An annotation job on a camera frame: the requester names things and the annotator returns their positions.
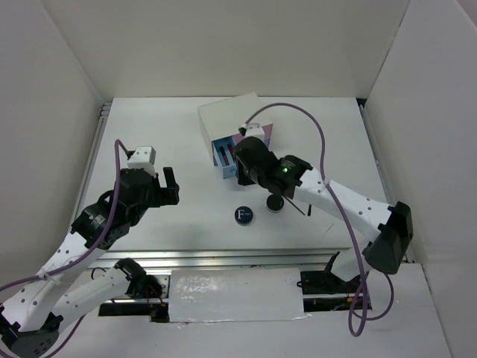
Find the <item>white mini drawer cabinet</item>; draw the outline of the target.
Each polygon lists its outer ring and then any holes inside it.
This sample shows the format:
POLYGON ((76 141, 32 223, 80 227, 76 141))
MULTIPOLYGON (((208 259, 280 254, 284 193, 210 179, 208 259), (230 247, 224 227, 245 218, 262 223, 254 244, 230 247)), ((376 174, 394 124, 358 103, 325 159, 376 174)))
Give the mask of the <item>white mini drawer cabinet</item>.
POLYGON ((212 161, 212 141, 239 133, 245 121, 264 105, 258 95, 251 92, 198 107, 200 132, 212 161))

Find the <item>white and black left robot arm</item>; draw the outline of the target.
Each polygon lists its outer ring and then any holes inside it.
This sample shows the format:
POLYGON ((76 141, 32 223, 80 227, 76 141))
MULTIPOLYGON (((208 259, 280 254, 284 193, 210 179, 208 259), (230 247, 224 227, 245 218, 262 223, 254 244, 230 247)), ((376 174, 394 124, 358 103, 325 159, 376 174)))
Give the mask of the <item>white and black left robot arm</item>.
POLYGON ((1 304, 1 340, 18 357, 41 357, 74 321, 121 295, 160 298, 162 284, 131 258, 120 259, 100 277, 72 291, 70 286, 150 208, 176 205, 180 187, 171 167, 159 175, 122 169, 112 190, 85 207, 49 261, 1 304))

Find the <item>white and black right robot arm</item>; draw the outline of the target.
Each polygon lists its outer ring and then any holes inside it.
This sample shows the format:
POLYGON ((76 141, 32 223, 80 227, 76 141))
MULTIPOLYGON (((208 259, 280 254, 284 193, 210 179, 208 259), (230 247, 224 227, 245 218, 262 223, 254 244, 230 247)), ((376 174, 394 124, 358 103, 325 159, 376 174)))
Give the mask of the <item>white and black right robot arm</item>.
POLYGON ((414 237, 411 208, 374 201, 333 180, 293 155, 277 158, 258 138, 235 148, 238 183, 258 185, 273 195, 316 207, 345 223, 352 248, 335 255, 324 275, 326 287, 340 292, 369 270, 395 275, 414 237))

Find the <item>light blue small drawer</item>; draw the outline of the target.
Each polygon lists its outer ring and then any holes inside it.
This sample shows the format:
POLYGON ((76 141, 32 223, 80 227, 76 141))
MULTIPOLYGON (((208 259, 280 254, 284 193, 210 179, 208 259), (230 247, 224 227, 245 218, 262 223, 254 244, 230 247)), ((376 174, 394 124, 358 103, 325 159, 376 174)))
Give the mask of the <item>light blue small drawer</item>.
POLYGON ((214 166, 219 168, 223 179, 236 176, 236 142, 232 136, 212 141, 214 166))

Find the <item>pink drawer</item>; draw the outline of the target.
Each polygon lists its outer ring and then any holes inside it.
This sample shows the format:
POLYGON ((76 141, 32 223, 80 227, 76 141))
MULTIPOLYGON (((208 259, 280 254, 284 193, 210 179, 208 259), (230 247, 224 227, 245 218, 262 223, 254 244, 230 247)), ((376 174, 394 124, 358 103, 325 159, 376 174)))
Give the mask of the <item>pink drawer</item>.
MULTIPOLYGON (((269 123, 269 124, 263 125, 262 128, 265 132, 265 138, 268 138, 268 137, 271 138, 271 134, 272 134, 272 131, 273 131, 273 125, 271 123, 269 123)), ((241 136, 240 133, 232 135, 232 138, 233 138, 233 141, 234 141, 235 144, 238 144, 239 142, 241 142, 244 139, 241 136)))

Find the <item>navy round compact with F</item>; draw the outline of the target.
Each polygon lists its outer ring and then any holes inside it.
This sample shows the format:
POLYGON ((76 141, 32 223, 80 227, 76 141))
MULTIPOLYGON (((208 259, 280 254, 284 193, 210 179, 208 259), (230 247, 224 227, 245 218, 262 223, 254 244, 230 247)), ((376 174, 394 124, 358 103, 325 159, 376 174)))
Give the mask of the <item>navy round compact with F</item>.
POLYGON ((247 206, 240 206, 234 212, 234 219, 241 226, 248 226, 254 218, 253 211, 247 206))

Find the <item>black red lip liner pencil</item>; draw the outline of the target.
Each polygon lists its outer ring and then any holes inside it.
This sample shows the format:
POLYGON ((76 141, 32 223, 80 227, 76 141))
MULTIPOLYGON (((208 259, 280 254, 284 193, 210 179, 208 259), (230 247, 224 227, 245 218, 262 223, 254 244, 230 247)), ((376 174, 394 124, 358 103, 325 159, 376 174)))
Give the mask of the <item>black red lip liner pencil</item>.
POLYGON ((235 154, 234 154, 234 149, 233 146, 230 143, 227 143, 227 148, 230 153, 230 156, 232 157, 233 161, 235 161, 235 154))

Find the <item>black round powder jar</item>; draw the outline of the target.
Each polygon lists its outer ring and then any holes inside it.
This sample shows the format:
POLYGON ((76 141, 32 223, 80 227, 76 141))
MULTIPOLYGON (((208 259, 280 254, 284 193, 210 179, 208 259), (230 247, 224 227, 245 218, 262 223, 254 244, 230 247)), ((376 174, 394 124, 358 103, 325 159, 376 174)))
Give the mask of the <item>black round powder jar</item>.
POLYGON ((285 204, 285 201, 283 197, 278 196, 278 195, 269 195, 266 199, 266 208, 271 212, 271 213, 279 213, 285 204))

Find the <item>dark red lipstick tube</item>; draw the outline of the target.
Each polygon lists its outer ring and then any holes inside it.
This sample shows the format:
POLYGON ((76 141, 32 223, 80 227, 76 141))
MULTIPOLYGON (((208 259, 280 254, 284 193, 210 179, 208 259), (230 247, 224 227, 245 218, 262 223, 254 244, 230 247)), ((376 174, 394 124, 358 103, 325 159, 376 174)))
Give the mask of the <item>dark red lipstick tube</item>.
POLYGON ((222 159, 223 159, 223 161, 224 161, 225 166, 228 166, 230 163, 229 163, 229 160, 228 160, 228 158, 227 158, 227 155, 226 155, 226 152, 225 152, 225 150, 224 150, 224 147, 223 147, 223 146, 219 146, 219 151, 220 151, 220 153, 221 153, 221 157, 222 157, 222 159))

